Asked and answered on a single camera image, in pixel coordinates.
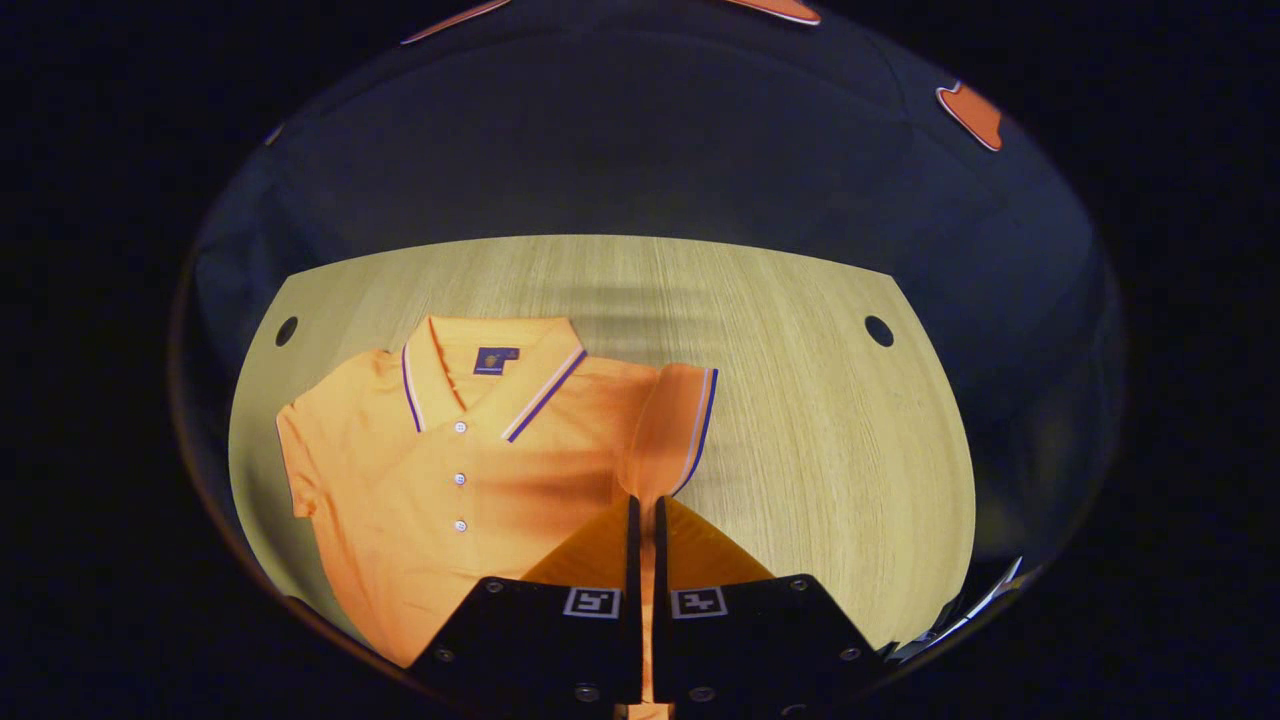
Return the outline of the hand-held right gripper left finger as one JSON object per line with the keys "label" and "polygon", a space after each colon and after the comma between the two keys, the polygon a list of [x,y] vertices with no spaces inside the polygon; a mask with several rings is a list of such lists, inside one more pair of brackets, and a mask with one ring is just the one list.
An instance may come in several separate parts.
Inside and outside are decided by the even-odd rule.
{"label": "hand-held right gripper left finger", "polygon": [[480,578],[410,666],[462,714],[621,714],[643,679],[640,507],[623,498],[521,577]]}

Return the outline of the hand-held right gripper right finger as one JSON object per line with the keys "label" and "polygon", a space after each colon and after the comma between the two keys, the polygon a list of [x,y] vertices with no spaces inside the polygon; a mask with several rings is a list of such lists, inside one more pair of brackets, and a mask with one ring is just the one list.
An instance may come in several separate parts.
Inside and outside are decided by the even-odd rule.
{"label": "hand-held right gripper right finger", "polygon": [[780,577],[673,498],[655,506],[653,692],[673,714],[835,714],[886,662],[809,574]]}

